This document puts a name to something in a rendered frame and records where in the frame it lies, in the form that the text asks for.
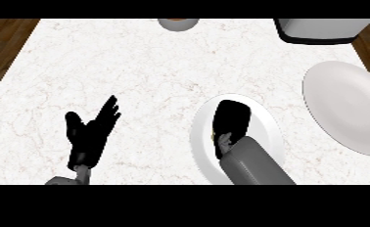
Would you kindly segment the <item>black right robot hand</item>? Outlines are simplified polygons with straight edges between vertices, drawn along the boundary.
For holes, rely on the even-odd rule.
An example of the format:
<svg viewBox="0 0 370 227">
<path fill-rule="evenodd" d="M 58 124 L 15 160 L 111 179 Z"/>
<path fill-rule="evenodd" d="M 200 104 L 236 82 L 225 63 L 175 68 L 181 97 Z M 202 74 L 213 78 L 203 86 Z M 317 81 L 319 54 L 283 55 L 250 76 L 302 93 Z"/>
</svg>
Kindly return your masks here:
<svg viewBox="0 0 370 227">
<path fill-rule="evenodd" d="M 224 155 L 224 150 L 221 149 L 218 143 L 221 136 L 230 134 L 228 146 L 233 146 L 246 136 L 250 117 L 252 110 L 246 104 L 231 100 L 222 100 L 219 102 L 213 118 L 215 148 L 218 159 L 221 159 Z"/>
</svg>

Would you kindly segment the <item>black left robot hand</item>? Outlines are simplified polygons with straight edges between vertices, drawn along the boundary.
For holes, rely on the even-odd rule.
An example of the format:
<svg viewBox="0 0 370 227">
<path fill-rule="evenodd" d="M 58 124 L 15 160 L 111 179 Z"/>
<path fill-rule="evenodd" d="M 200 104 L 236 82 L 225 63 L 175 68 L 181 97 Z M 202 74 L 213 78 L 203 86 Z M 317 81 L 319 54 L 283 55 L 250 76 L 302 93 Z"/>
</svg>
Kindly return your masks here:
<svg viewBox="0 0 370 227">
<path fill-rule="evenodd" d="M 91 120 L 89 123 L 83 123 L 77 113 L 67 112 L 67 138 L 73 145 L 68 160 L 68 168 L 71 170 L 80 165 L 85 165 L 88 168 L 95 168 L 108 135 L 120 115 L 116 96 L 108 98 L 95 119 Z"/>
</svg>

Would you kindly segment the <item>white oval plate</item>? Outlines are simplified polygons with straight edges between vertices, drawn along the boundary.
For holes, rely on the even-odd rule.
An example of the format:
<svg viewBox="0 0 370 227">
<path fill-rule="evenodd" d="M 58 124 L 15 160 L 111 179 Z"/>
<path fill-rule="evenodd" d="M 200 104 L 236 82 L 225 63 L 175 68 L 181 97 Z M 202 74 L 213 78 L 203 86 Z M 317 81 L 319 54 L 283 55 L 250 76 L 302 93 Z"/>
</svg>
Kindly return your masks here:
<svg viewBox="0 0 370 227">
<path fill-rule="evenodd" d="M 267 108 L 248 96 L 222 94 L 211 98 L 197 111 L 191 129 L 191 149 L 199 169 L 209 182 L 216 185 L 231 185 L 216 159 L 215 142 L 212 139 L 216 107 L 222 100 L 246 104 L 252 109 L 250 124 L 246 135 L 250 136 L 279 165 L 285 164 L 285 143 L 277 121 Z"/>
</svg>

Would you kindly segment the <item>large pale grey plate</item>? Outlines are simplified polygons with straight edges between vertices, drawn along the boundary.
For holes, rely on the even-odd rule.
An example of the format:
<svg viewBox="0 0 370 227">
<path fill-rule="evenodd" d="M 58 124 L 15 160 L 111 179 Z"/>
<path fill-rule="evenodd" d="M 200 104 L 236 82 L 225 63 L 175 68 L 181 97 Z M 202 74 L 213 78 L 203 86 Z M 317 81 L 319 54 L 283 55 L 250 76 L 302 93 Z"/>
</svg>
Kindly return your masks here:
<svg viewBox="0 0 370 227">
<path fill-rule="evenodd" d="M 327 134 L 370 156 L 370 72 L 344 62 L 319 63 L 305 73 L 302 94 Z"/>
</svg>

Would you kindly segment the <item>grey cup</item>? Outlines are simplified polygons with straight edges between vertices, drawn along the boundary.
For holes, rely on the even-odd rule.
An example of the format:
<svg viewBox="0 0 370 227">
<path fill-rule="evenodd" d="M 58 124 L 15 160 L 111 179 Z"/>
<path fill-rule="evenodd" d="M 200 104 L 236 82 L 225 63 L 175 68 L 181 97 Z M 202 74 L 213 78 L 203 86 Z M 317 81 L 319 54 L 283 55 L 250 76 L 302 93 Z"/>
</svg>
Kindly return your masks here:
<svg viewBox="0 0 370 227">
<path fill-rule="evenodd" d="M 159 19 L 157 21 L 162 27 L 169 31 L 187 31 L 199 23 L 199 19 L 181 19 L 181 20 Z"/>
</svg>

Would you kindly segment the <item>grey appliance with black base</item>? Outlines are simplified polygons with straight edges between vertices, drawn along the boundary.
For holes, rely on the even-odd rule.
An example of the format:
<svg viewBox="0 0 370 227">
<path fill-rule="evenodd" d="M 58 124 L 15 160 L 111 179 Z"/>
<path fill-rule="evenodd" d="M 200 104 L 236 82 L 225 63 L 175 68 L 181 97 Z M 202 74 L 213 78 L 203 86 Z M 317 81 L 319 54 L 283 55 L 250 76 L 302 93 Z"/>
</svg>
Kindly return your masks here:
<svg viewBox="0 0 370 227">
<path fill-rule="evenodd" d="M 274 19 L 286 43 L 336 45 L 354 41 L 370 19 Z"/>
</svg>

